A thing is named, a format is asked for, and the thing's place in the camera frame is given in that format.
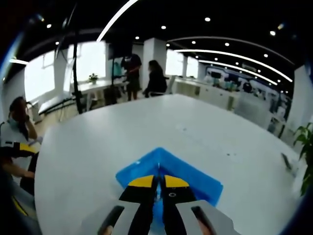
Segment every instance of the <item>green plant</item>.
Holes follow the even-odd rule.
[[[93,82],[93,81],[97,81],[98,80],[98,75],[96,75],[96,74],[92,74],[92,75],[89,75],[89,81],[90,82]]]
[[[305,161],[308,165],[303,177],[301,195],[305,194],[309,185],[313,183],[313,135],[312,131],[309,129],[312,124],[313,123],[310,122],[306,127],[300,126],[294,133],[294,135],[299,133],[299,136],[296,138],[293,145],[295,146],[297,142],[300,142],[303,145],[299,159],[305,156]]]

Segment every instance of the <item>black pole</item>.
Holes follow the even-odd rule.
[[[75,29],[74,53],[73,53],[73,60],[74,60],[74,65],[73,65],[74,95],[76,97],[77,111],[78,111],[79,114],[82,114],[83,110],[82,110],[82,104],[80,102],[80,98],[82,97],[82,95],[81,95],[81,92],[78,90],[77,73],[76,73],[77,36],[78,36],[78,32],[77,32],[77,29]]]

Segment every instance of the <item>white table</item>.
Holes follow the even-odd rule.
[[[278,235],[296,210],[281,158],[297,159],[293,150],[231,112],[164,95],[97,109],[46,132],[35,178],[43,234],[77,234],[84,218],[121,195],[115,174],[159,146],[222,182],[217,208],[243,235]]]
[[[88,94],[87,95],[87,111],[90,110],[91,107],[91,93],[94,93],[96,91],[103,91],[106,88],[109,88],[112,84],[112,81],[110,80],[97,80],[96,84],[92,83],[85,83],[82,85],[79,85],[79,90],[82,94]],[[116,87],[122,87],[126,86],[128,82],[123,82],[121,79],[115,79],[114,85]]]

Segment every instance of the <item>seated person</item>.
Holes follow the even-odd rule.
[[[1,141],[28,144],[29,139],[37,139],[37,132],[26,113],[26,101],[17,97],[10,105],[9,119],[0,126]],[[13,180],[25,191],[34,195],[34,178],[38,153],[28,158],[7,158],[1,160],[3,169],[13,176]]]
[[[145,97],[161,95],[157,93],[165,93],[167,89],[166,79],[163,75],[163,69],[156,60],[149,62],[149,84],[148,87],[143,92]]]

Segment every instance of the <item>window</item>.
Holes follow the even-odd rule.
[[[198,69],[199,69],[199,62],[197,59],[188,57],[187,59],[187,72],[186,76],[194,78],[198,78]]]
[[[183,60],[183,54],[173,50],[167,50],[165,74],[182,76]]]
[[[74,45],[68,48],[67,63],[68,66],[73,62]],[[104,42],[87,42],[77,45],[76,72],[77,81],[87,81],[89,75],[95,73],[99,78],[106,76],[106,47]],[[74,81],[73,72],[71,72],[71,83]]]
[[[54,85],[54,51],[30,61],[25,67],[24,85],[27,101],[34,101],[52,91]]]

